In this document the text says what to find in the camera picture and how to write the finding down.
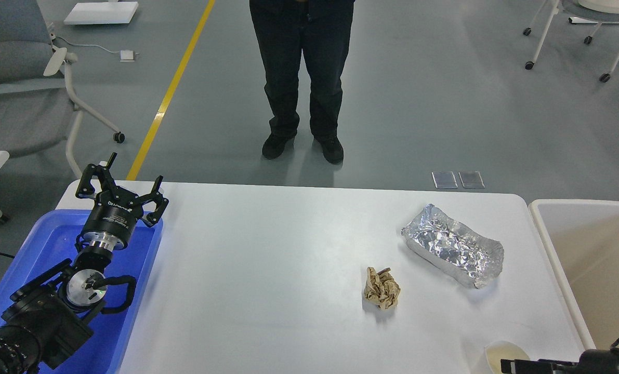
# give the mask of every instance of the aluminum foil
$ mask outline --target aluminum foil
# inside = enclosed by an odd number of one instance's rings
[[[402,229],[406,245],[462,286],[484,288],[504,262],[501,242],[480,236],[433,204]]]

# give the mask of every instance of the person's legs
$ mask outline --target person's legs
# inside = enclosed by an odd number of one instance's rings
[[[311,78],[309,124],[321,141],[336,136],[342,104],[341,74],[349,54],[353,9],[314,19],[303,35],[302,53]]]
[[[266,95],[274,117],[272,135],[292,138],[300,117],[298,71],[300,69],[300,29],[297,5],[287,2],[280,14],[272,14],[250,2],[252,22],[266,69]]]

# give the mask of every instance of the shoe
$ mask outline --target shoe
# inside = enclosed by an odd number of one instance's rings
[[[337,135],[325,140],[317,139],[323,149],[323,157],[328,160],[328,163],[339,164],[344,161],[344,148],[339,142]]]
[[[279,137],[278,135],[270,134],[264,143],[264,148],[262,149],[262,153],[264,157],[267,159],[275,159],[284,152],[284,147],[286,146],[286,142],[288,142],[293,137]]]

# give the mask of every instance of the power adapter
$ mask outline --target power adapter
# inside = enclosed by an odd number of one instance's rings
[[[120,50],[120,62],[133,62],[135,56],[133,50]]]

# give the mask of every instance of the white box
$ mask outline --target white box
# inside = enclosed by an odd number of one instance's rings
[[[529,205],[585,348],[619,337],[619,202],[538,199]]]
[[[65,24],[129,23],[138,2],[77,3],[64,20]]]

